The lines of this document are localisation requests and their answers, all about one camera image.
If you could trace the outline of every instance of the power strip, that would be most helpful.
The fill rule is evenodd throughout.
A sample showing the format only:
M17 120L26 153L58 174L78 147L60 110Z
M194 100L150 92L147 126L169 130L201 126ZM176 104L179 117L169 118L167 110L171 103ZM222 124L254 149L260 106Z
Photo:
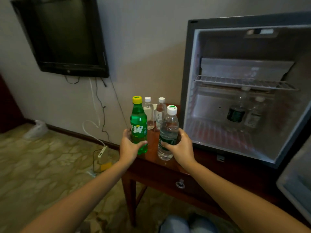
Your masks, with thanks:
M107 161L107 156L108 156L108 145L104 146L101 152L98 155L98 163L99 164L104 164L105 161Z

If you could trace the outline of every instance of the drawer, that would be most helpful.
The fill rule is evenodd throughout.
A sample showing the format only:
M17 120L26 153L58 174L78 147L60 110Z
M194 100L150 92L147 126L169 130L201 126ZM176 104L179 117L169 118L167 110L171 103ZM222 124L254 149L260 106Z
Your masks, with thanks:
M156 182L173 191L181 192L211 206L219 207L212 197L188 174L173 171L142 159L136 159L128 171L137 176L137 181L145 185L148 185L148 182Z

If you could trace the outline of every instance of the hand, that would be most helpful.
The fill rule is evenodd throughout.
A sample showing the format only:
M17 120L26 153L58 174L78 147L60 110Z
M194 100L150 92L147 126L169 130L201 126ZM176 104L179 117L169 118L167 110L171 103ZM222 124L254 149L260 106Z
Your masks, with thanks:
M130 141L131 129L123 131L123 137L120 144L120 159L121 162L132 164L137 156L139 148L147 144L147 141L141 141L134 144Z
M173 153L176 161L184 168L187 169L187 166L195 162L192 140L188 137L187 133L179 129L181 140L177 145L170 145L166 142L162 142L162 145L167 148L170 152Z

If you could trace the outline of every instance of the white wall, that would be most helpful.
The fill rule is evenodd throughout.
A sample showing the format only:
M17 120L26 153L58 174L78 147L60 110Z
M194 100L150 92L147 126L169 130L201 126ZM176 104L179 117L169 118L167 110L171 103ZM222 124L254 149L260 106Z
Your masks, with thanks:
M111 79L129 126L132 96L165 97L180 103L184 48L189 19L310 10L310 0L98 0ZM76 85L41 72L9 0L0 0L0 72L26 118L83 133L82 122L96 115L88 78ZM126 128L113 91L99 81L106 105L106 130L119 144ZM92 124L100 139L106 134Z

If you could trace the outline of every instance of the green soda bottle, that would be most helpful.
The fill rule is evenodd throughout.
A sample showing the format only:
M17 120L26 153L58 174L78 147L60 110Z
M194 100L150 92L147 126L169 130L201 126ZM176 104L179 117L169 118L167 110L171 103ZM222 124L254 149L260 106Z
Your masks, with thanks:
M142 108L142 97L133 97L133 110L130 116L132 142L134 144L140 141L147 140L147 115ZM148 144L144 145L138 150L138 155L146 153L148 150Z

